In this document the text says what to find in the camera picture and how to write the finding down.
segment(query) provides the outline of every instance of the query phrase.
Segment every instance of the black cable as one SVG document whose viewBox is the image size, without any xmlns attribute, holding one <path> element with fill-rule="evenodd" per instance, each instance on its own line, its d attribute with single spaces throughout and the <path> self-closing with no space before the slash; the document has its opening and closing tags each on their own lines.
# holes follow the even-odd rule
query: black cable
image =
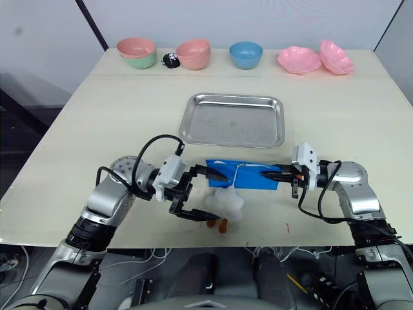
<svg viewBox="0 0 413 310">
<path fill-rule="evenodd" d="M 321 194 L 320 194 L 320 196 L 319 196 L 319 198 L 318 198 L 318 204 L 317 204 L 318 214 L 320 215 L 320 218 L 321 218 L 324 222 L 327 222 L 327 223 L 329 223 L 329 224 L 337 224 L 337 223 L 343 222 L 343 221 L 339 221 L 339 220 L 341 220 L 340 218 L 335 218 L 338 222 L 337 222 L 337 221 L 330 221 L 329 218 L 326 218 L 326 217 L 324 216 L 323 211 L 321 210 L 321 202 L 323 201 L 324 194 L 325 194 L 325 192 L 327 192 L 328 187 L 330 186 L 332 180 L 334 179 L 334 177 L 336 176 L 338 170 L 339 170 L 340 167 L 341 167 L 341 161 L 337 160 L 337 161 L 335 161 L 335 163 L 337 163 L 337 166 L 336 166 L 336 168 L 334 169 L 334 171 L 333 171 L 333 173 L 331 174 L 331 176 L 328 178 L 327 183 L 324 185 L 323 190 L 321 191 Z"/>
<path fill-rule="evenodd" d="M 117 181 L 121 182 L 127 189 L 128 191 L 132 192 L 132 187 L 124 180 L 120 175 L 118 175 L 116 172 L 113 170 L 110 170 L 108 167 L 102 166 L 97 170 L 96 173 L 96 186 L 99 185 L 101 182 L 101 173 L 102 171 L 106 171 L 109 173 L 111 176 L 113 176 Z"/>
<path fill-rule="evenodd" d="M 350 284 L 346 285 L 344 287 L 344 289 L 341 291 L 340 295 L 338 295 L 336 301 L 334 302 L 333 308 L 331 308 L 331 310 L 336 310 L 338 303 L 341 300 L 341 297 L 343 297 L 343 295 L 349 290 L 351 289 L 353 286 L 355 286 L 357 284 L 357 281 L 351 282 Z"/>
<path fill-rule="evenodd" d="M 304 213 L 304 214 L 306 214 L 306 215 L 309 215 L 309 216 L 311 216 L 312 218 L 319 218 L 319 219 L 321 219 L 320 216 L 304 210 L 303 207 L 301 206 L 301 205 L 303 204 L 303 201 L 304 201 L 304 198 L 305 198 L 305 194 L 306 194 L 306 193 L 307 193 L 307 184 L 304 183 L 304 185 L 303 185 L 303 193 L 301 194 L 301 197 L 299 198 L 299 201 L 298 201 L 298 209 L 299 209 L 302 213 Z"/>
<path fill-rule="evenodd" d="M 306 167 L 304 167 L 305 169 L 303 170 L 303 172 L 304 172 L 305 183 L 304 183 L 304 186 L 303 186 L 303 193 L 301 194 L 300 200 L 299 200 L 299 202 L 298 202 L 298 209 L 299 209 L 301 212 L 305 213 L 306 215 L 309 215 L 309 216 L 311 216 L 311 217 L 313 217 L 313 218 L 322 219 L 324 222 L 329 223 L 329 224 L 338 224 L 338 223 L 342 223 L 342 222 L 351 222 L 351 223 L 356 223 L 356 224 L 364 225 L 364 226 L 366 226 L 366 227 L 368 227 L 368 228 L 370 228 L 370 229 L 373 229 L 373 230 L 377 231 L 378 233 L 380 233 L 380 234 L 382 234 L 382 235 L 384 235 L 384 236 L 391 237 L 391 238 L 394 240 L 394 242 L 397 243 L 398 245 L 400 245 L 400 247 L 410 256 L 410 258 L 413 259 L 413 252 L 412 252 L 412 250 L 411 250 L 407 245 L 405 245 L 402 241 L 398 240 L 397 237 L 395 237 L 391 232 L 388 232 L 388 231 L 386 231 L 386 230 L 384 230 L 384 229 L 382 229 L 382 228 L 380 228 L 380 227 L 377 227 L 377 226 L 375 226 L 375 225 L 372 225 L 372 224 L 370 224 L 370 223 L 368 223 L 368 222 L 366 222 L 366 221 L 357 220 L 357 219 L 355 219 L 355 218 L 329 218 L 329 217 L 326 217 L 326 216 L 323 214 L 323 210 L 322 210 L 322 207 L 321 207 L 321 202 L 323 201 L 324 194 L 325 194 L 325 192 L 327 191 L 328 186 L 330 186 L 332 180 L 334 179 L 334 177 L 336 176 L 338 170 L 339 170 L 340 167 L 341 167 L 341 161 L 338 160 L 338 161 L 335 161 L 335 163 L 337 163 L 337 167 L 334 169 L 333 173 L 331 174 L 331 176 L 330 176 L 329 179 L 327 180 L 327 182 L 326 182 L 325 186 L 323 187 L 323 190 L 321 191 L 321 194 L 320 194 L 320 196 L 319 196 L 319 198 L 318 198 L 317 208 L 318 208 L 318 213 L 319 213 L 319 215 L 316 215 L 316 214 L 314 214 L 314 213 L 308 212 L 308 211 L 304 210 L 304 209 L 302 208 L 302 206 L 301 206 L 301 204 L 302 204 L 303 201 L 304 201 L 305 194 L 307 193 L 308 169 L 307 169 L 307 171 L 306 171 L 306 170 L 305 170 Z"/>
<path fill-rule="evenodd" d="M 169 138 L 169 139 L 173 139 L 179 142 L 178 148 L 175 151 L 175 155 L 180 156 L 183 152 L 183 149 L 185 147 L 185 144 L 183 143 L 183 141 L 178 138 L 177 136 L 173 136 L 171 134 L 161 134 L 159 136 L 153 137 L 151 140 L 149 140 L 141 149 L 141 152 L 139 152 L 139 154 L 137 155 L 137 158 L 135 160 L 134 163 L 134 168 L 132 169 L 132 188 L 135 191 L 137 189 L 137 183 L 136 183 L 136 172 L 137 172 L 137 166 L 139 165 L 139 162 L 142 159 L 143 154 L 145 153 L 146 149 L 149 148 L 149 146 L 151 144 L 153 144 L 153 142 L 155 142 L 156 140 L 159 139 L 163 139 L 163 138 Z"/>
</svg>

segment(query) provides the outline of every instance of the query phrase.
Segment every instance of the green bowl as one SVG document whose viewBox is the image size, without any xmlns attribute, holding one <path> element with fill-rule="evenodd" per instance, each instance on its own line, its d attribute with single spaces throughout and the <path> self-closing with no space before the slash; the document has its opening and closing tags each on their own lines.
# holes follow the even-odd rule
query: green bowl
<svg viewBox="0 0 413 310">
<path fill-rule="evenodd" d="M 156 51 L 147 57 L 139 59 L 127 59 L 123 58 L 128 65 L 135 69 L 146 69 L 154 65 L 156 62 Z"/>
</svg>

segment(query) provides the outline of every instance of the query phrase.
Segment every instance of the blue plastic bag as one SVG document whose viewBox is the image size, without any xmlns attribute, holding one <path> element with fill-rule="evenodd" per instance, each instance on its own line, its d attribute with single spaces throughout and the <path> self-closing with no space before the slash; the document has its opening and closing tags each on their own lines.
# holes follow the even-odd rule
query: blue plastic bag
<svg viewBox="0 0 413 310">
<path fill-rule="evenodd" d="M 229 181 L 209 180 L 210 187 L 228 187 L 234 182 L 234 176 L 237 177 L 234 187 L 237 189 L 272 189 L 278 187 L 278 182 L 270 180 L 259 173 L 261 171 L 281 171 L 279 167 L 256 163 L 253 161 L 237 160 L 206 160 L 207 167 L 213 168 L 224 174 Z"/>
</svg>

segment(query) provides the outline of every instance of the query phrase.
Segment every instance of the blue bowl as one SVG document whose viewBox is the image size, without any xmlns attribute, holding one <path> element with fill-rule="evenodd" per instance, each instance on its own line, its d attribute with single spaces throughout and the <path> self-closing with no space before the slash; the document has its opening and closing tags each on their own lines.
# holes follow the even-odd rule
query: blue bowl
<svg viewBox="0 0 413 310">
<path fill-rule="evenodd" d="M 263 48 L 254 42 L 238 42 L 230 47 L 232 62 L 241 69 L 252 69 L 258 65 Z"/>
</svg>

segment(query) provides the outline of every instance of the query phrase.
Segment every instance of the pink bowl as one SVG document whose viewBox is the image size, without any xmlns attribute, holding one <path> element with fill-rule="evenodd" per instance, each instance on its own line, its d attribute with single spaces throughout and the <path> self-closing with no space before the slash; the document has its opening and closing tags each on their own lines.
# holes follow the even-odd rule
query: pink bowl
<svg viewBox="0 0 413 310">
<path fill-rule="evenodd" d="M 320 44 L 320 60 L 334 74 L 354 73 L 354 66 L 346 52 L 331 41 Z"/>
<path fill-rule="evenodd" d="M 209 53 L 211 53 L 211 47 L 205 39 L 191 40 L 176 48 L 176 55 L 180 61 L 182 59 L 196 60 L 204 58 Z"/>
<path fill-rule="evenodd" d="M 285 70 L 295 74 L 306 74 L 321 66 L 317 53 L 307 47 L 287 47 L 280 51 L 277 60 Z"/>
<path fill-rule="evenodd" d="M 183 65 L 187 69 L 201 70 L 201 69 L 204 69 L 209 64 L 210 58 L 211 58 L 211 54 L 209 53 L 206 56 L 202 57 L 201 59 L 188 60 L 188 59 L 179 58 L 179 61 L 181 62 L 181 65 Z"/>
<path fill-rule="evenodd" d="M 117 50 L 123 58 L 139 59 L 155 52 L 155 44 L 142 37 L 128 37 L 118 42 Z"/>
</svg>

